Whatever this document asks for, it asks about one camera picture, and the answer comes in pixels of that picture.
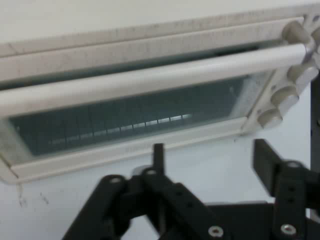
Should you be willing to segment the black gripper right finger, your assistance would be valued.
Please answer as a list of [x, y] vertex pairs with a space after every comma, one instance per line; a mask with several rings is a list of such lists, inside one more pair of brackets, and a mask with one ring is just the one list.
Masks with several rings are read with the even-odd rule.
[[320, 209], [320, 175], [296, 160], [284, 160], [264, 139], [253, 142], [252, 167], [274, 198], [272, 237], [275, 240], [318, 240], [320, 224], [306, 209]]

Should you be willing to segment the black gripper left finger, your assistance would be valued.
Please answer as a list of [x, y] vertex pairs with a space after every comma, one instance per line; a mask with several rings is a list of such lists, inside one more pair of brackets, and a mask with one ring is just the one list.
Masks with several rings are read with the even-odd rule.
[[153, 146], [153, 164], [125, 179], [104, 176], [63, 236], [65, 240], [120, 240], [131, 220], [146, 216], [160, 239], [208, 240], [221, 226], [213, 212], [181, 183], [165, 175], [164, 144]]

